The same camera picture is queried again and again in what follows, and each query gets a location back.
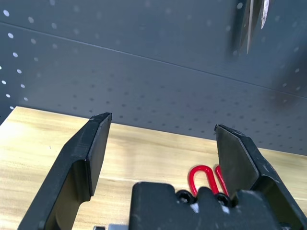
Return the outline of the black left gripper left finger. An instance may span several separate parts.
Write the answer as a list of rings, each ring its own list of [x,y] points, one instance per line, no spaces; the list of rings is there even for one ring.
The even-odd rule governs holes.
[[[111,120],[111,113],[92,116],[64,144],[18,229],[72,229],[80,205],[95,193]]]

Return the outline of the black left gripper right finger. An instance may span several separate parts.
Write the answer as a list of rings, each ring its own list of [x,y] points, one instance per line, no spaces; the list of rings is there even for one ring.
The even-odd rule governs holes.
[[[219,165],[230,196],[239,190],[261,192],[280,223],[305,230],[307,218],[277,171],[262,156],[253,140],[225,125],[215,128]]]

